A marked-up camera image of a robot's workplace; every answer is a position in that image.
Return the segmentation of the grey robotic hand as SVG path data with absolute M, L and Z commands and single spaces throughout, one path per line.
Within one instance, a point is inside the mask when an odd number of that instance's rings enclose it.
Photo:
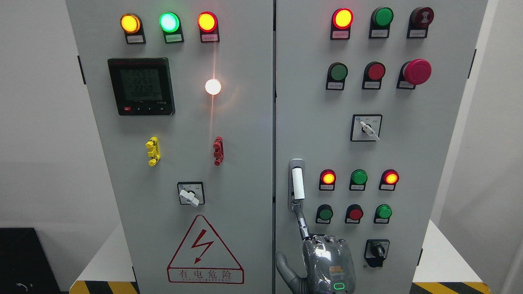
M 302 209 L 293 206 L 302 236 L 307 277 L 299 277 L 286 255 L 276 252 L 276 268 L 294 294 L 353 294 L 355 268 L 351 250 L 344 239 L 323 234 L 310 235 Z

